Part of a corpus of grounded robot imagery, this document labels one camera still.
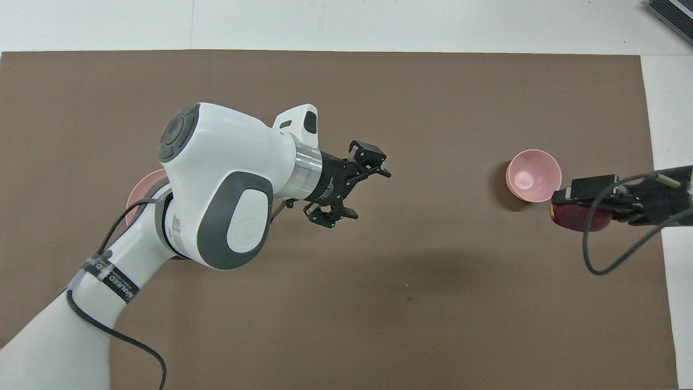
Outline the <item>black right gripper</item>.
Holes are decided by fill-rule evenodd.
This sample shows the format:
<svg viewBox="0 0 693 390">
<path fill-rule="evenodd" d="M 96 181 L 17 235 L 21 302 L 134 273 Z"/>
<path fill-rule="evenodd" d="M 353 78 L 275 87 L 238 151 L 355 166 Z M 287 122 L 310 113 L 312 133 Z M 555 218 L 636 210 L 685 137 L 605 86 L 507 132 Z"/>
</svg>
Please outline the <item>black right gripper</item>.
<svg viewBox="0 0 693 390">
<path fill-rule="evenodd" d="M 656 172 L 679 182 L 681 186 L 674 188 L 654 179 L 623 185 L 625 192 L 621 200 L 626 205 L 613 210 L 612 220 L 628 225 L 658 225 L 673 215 L 693 208 L 693 165 Z M 564 191 L 563 200 L 591 204 L 619 179 L 616 174 L 573 179 Z"/>
</svg>

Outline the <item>pink plate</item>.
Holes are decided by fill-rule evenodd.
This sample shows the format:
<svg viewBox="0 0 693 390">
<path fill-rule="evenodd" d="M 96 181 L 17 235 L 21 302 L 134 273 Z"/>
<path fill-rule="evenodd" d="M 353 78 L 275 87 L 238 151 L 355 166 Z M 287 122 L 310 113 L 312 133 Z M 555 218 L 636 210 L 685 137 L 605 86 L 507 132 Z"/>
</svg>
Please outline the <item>pink plate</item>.
<svg viewBox="0 0 693 390">
<path fill-rule="evenodd" d="M 158 220 L 162 215 L 162 211 L 159 211 L 162 208 L 161 204 L 170 192 L 170 180 L 168 180 L 166 171 L 161 168 L 149 173 L 135 185 L 128 197 L 126 207 L 131 207 L 136 202 L 150 198 L 154 200 L 152 204 L 154 220 Z"/>
</svg>

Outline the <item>brown table mat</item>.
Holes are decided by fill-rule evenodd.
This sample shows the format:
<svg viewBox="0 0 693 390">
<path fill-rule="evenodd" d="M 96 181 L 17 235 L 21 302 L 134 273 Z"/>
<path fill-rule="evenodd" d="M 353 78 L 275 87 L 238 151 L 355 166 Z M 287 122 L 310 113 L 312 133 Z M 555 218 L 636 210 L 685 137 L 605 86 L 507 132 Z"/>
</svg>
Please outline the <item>brown table mat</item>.
<svg viewBox="0 0 693 390">
<path fill-rule="evenodd" d="M 626 55 L 92 51 L 0 57 L 0 346 L 69 282 L 159 167 L 184 107 L 272 125 L 318 109 L 320 148 L 388 156 L 328 229 L 302 205 L 233 271 L 166 262 L 117 329 L 166 390 L 674 388 L 662 241 L 594 276 L 581 235 L 505 184 L 525 149 L 563 185 L 653 168 Z"/>
</svg>

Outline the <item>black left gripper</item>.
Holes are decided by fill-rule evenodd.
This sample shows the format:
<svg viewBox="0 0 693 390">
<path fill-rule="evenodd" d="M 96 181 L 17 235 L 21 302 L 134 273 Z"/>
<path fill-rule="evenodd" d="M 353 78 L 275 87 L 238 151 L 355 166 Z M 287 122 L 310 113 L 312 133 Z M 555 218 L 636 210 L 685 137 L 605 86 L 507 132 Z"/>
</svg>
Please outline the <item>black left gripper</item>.
<svg viewBox="0 0 693 390">
<path fill-rule="evenodd" d="M 340 220 L 358 219 L 357 212 L 344 206 L 345 198 L 356 183 L 373 174 L 390 178 L 384 167 L 386 154 L 374 144 L 353 140 L 346 159 L 326 152 L 320 153 L 322 168 L 317 185 L 305 198 L 309 203 L 303 212 L 312 224 L 334 228 Z"/>
</svg>

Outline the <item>pink bowl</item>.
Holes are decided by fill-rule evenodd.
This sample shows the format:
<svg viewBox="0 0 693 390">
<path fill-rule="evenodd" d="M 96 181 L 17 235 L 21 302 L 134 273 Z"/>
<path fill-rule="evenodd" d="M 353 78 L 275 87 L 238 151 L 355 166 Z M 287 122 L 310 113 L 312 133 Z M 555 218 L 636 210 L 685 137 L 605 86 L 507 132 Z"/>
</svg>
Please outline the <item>pink bowl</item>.
<svg viewBox="0 0 693 390">
<path fill-rule="evenodd" d="M 505 182 L 510 193 L 528 203 L 543 203 L 561 188 L 563 173 L 557 160 L 540 149 L 518 153 L 507 165 Z"/>
</svg>

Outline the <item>red apple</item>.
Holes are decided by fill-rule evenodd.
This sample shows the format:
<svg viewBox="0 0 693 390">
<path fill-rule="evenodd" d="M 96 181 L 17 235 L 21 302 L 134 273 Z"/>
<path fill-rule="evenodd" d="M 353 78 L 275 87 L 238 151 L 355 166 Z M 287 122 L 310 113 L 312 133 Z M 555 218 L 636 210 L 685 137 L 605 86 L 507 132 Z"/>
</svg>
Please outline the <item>red apple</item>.
<svg viewBox="0 0 693 390">
<path fill-rule="evenodd" d="M 569 230 L 584 232 L 591 207 L 581 204 L 550 204 L 552 222 Z M 613 220 L 611 210 L 596 209 L 592 215 L 589 232 L 601 231 Z"/>
</svg>

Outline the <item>grey ribbed device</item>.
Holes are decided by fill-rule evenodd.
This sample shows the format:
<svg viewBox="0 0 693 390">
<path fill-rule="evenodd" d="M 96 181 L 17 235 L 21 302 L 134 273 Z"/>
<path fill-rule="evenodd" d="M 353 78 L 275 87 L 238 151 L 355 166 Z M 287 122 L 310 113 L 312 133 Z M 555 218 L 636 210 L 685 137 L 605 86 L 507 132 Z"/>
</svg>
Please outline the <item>grey ribbed device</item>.
<svg viewBox="0 0 693 390">
<path fill-rule="evenodd" d="M 693 0 L 646 0 L 645 8 L 693 47 Z"/>
</svg>

